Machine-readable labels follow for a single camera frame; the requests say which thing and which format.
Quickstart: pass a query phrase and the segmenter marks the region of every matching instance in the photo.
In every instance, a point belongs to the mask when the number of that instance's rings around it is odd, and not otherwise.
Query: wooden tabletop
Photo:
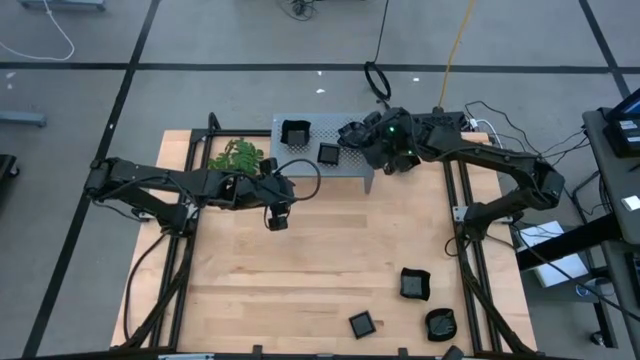
[[[182,170],[189,135],[190,131],[165,132],[156,166]],[[487,140],[485,134],[464,137]],[[228,140],[214,138],[211,156],[220,153]],[[268,154],[269,138],[246,140]],[[200,158],[201,150],[196,156]],[[262,345],[265,353],[394,355],[405,347],[411,355],[442,355],[455,344],[471,354],[458,262],[444,252],[453,227],[442,164],[423,163],[409,173],[378,175],[369,195],[362,191],[361,178],[323,179],[314,199],[294,204],[285,231],[267,230],[261,209],[204,209],[178,350],[248,353],[253,345]],[[454,175],[463,203],[457,172]],[[495,172],[469,166],[469,176],[476,201],[501,196]],[[309,194],[314,181],[295,179],[296,195]],[[176,194],[154,195],[165,201],[177,199]],[[492,225],[489,234],[511,241],[504,225]],[[155,222],[141,226],[133,262],[158,236]],[[130,331],[155,304],[167,244],[165,240],[136,273]],[[513,250],[495,241],[482,244],[494,304],[522,341],[535,349]],[[454,244],[449,251],[456,251]],[[403,267],[431,273],[427,302],[400,297]],[[441,307],[454,310],[458,332],[451,341],[430,342],[424,317]],[[484,312],[477,301],[476,307],[483,347],[490,350]],[[377,332],[355,340],[348,318],[365,310]],[[172,313],[171,304],[165,319]],[[161,344],[166,344],[170,322],[164,321]],[[112,343],[122,342],[121,309]]]

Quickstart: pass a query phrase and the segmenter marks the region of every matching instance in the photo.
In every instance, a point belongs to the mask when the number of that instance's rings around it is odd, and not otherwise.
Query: leaves
[[[264,159],[264,151],[243,138],[230,140],[224,153],[209,160],[209,169],[240,170],[249,175],[258,172],[258,163]]]

